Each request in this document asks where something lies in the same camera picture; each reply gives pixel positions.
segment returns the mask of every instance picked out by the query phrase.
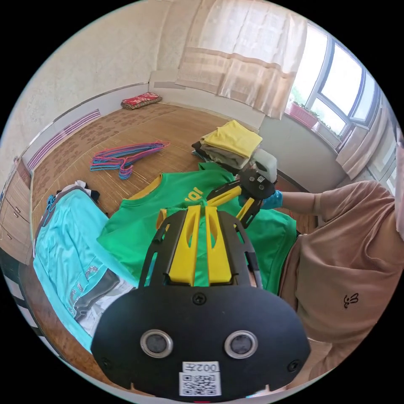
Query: beige shirt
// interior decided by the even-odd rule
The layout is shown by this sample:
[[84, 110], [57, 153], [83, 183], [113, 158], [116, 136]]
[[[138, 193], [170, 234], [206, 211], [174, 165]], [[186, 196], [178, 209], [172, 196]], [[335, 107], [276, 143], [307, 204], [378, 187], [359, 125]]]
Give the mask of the beige shirt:
[[326, 191], [320, 208], [325, 225], [298, 237], [279, 293], [297, 311], [309, 338], [332, 344], [310, 379], [338, 366], [362, 342], [404, 269], [394, 197], [379, 183]]

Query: sheer curtain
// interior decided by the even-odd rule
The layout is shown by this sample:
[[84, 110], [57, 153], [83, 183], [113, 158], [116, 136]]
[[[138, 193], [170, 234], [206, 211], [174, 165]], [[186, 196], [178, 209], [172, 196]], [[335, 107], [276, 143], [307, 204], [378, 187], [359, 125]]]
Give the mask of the sheer curtain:
[[265, 0], [202, 0], [176, 83], [281, 119], [306, 33], [304, 17]]
[[382, 94], [380, 108], [372, 127], [368, 130], [356, 126], [344, 147], [338, 153], [337, 163], [341, 165], [351, 180], [366, 167], [380, 140], [388, 130], [393, 130], [393, 128], [386, 98]]

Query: screw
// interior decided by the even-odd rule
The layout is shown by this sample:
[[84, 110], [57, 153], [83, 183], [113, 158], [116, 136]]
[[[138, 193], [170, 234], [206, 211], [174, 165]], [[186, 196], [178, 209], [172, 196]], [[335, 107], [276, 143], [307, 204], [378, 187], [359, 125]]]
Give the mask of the screw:
[[111, 362], [106, 358], [102, 358], [101, 363], [105, 367], [105, 369], [111, 369], [111, 367], [112, 367]]
[[202, 304], [206, 303], [206, 296], [203, 293], [200, 293], [200, 292], [195, 293], [192, 296], [192, 302], [194, 304], [196, 304], [197, 306], [201, 306]]
[[295, 361], [292, 361], [288, 364], [287, 366], [287, 371], [288, 372], [296, 372], [296, 369], [299, 367], [300, 361], [296, 359]]

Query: bamboo mat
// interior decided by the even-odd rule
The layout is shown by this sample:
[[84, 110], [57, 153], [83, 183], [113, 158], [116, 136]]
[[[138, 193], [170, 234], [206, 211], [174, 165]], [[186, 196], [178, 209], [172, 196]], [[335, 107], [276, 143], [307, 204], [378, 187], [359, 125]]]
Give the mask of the bamboo mat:
[[[191, 144], [227, 121], [225, 117], [204, 111], [159, 103], [134, 111], [122, 109], [89, 124], [52, 150], [35, 168], [32, 179], [32, 230], [37, 229], [48, 195], [55, 194], [78, 179], [99, 191], [100, 208], [113, 214], [123, 198], [142, 190], [160, 173], [197, 170], [200, 160], [191, 154]], [[171, 145], [136, 162], [127, 180], [121, 180], [117, 170], [90, 171], [91, 159], [100, 150], [156, 140], [169, 141]], [[276, 187], [281, 191], [298, 191], [282, 178], [278, 179]], [[294, 217], [301, 233], [314, 230], [313, 217], [280, 210]], [[46, 338], [72, 366], [99, 381], [114, 385], [103, 375], [92, 355], [61, 324], [32, 265], [27, 266], [20, 277], [27, 302]]]

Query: blue glove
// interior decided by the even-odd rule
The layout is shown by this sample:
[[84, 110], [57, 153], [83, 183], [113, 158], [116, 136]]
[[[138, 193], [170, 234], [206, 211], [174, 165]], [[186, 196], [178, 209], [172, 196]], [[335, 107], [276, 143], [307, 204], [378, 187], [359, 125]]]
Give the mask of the blue glove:
[[[239, 196], [239, 205], [242, 207], [246, 203], [247, 199], [243, 196]], [[282, 207], [283, 197], [281, 191], [275, 191], [269, 198], [262, 201], [261, 209], [269, 210]]]

